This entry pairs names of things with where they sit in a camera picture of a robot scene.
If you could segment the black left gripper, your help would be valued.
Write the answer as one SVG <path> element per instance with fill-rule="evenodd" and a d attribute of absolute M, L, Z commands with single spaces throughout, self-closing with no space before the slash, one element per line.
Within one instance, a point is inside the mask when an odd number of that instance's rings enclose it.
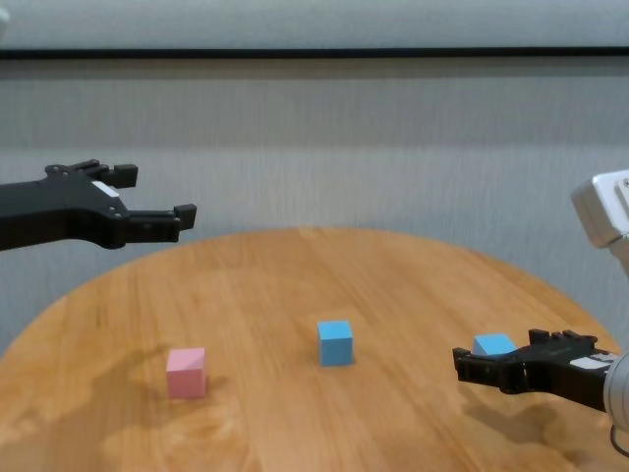
<path fill-rule="evenodd" d="M 110 167 L 92 159 L 45 167 L 40 180 L 1 186 L 3 251 L 63 240 L 105 249 L 126 243 L 178 242 L 195 226 L 198 207 L 128 212 L 117 191 L 137 185 L 135 164 Z"/>

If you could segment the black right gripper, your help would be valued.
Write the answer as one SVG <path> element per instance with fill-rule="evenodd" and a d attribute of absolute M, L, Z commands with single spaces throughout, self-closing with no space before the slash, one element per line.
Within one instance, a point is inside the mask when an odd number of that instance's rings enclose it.
<path fill-rule="evenodd" d="M 533 328 L 529 345 L 507 354 L 478 355 L 452 349 L 459 382 L 498 388 L 505 394 L 542 392 L 604 411 L 603 386 L 618 355 L 596 347 L 596 336 L 566 329 Z"/>

